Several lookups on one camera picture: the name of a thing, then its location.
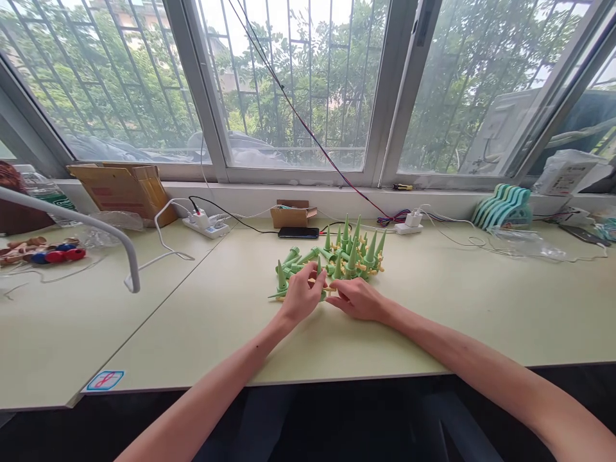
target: small cardboard box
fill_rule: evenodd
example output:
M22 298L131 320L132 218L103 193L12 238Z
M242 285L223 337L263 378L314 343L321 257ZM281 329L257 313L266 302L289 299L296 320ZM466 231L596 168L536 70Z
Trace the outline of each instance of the small cardboard box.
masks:
M278 205L296 207L295 209L271 209L274 228L307 228L308 219L316 216L316 207L310 207L308 201L277 200Z
M100 210L125 210L138 213L147 227L154 226L154 217L168 201L158 176L158 167L140 164L80 164L69 171L90 194ZM158 225L166 226L178 216L168 207L158 217Z

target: smartphone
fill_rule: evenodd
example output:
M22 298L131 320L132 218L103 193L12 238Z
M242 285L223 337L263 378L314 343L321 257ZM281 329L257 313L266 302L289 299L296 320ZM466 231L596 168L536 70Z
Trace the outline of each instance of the smartphone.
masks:
M564 231L567 231L569 234L574 235L578 239L589 243L589 244L603 244L605 247L609 247L612 245L611 242L606 241L605 239L601 239L600 237L594 235L593 233L589 233L586 230L578 227L572 227L568 225L558 225Z
M280 228L278 237L284 239L318 239L319 228Z

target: sticker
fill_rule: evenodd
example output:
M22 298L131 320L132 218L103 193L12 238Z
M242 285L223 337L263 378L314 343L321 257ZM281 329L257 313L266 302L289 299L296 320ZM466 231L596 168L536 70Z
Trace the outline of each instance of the sticker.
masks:
M124 371L102 371L88 383L84 391L109 391L124 377Z

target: desk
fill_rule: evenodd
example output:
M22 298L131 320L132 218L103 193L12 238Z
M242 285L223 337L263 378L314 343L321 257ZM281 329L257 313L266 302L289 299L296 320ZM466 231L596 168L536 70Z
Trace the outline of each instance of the desk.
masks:
M386 271L371 279L383 294L525 366L616 361L613 250L608 259L575 264L512 259L458 246L424 225L421 234L387 236ZM572 257L601 254L554 226L538 228ZM464 224L443 229L459 242L485 237ZM237 225L105 366L126 371L114 391L192 386L278 311L280 304L267 299L275 292L277 259L292 245L306 252L323 240L284 240ZM252 384L445 372L400 334L322 303Z
M41 284L36 274L14 278L15 286L29 284L13 291L12 301L0 296L0 410L71 406L90 378L221 242L179 221L162 232L169 246L195 261L170 256L144 269L138 294L123 284L128 259L122 246L43 268L46 279L52 279L107 255L97 266L52 284ZM27 237L44 235L54 242L74 233L50 228ZM164 251L155 230L130 237L140 264ZM18 238L0 239L0 244Z

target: water bottle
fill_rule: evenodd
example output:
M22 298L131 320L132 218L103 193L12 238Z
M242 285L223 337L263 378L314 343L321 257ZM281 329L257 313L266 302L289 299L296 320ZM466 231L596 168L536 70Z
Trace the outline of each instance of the water bottle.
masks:
M21 183L28 196L36 199L44 200L45 202L58 205L68 210L75 210L75 206L71 200L62 192L60 187L53 180L45 178L31 165L14 165L21 175ZM63 218L61 216L49 214L49 216L62 228L78 225L78 221Z

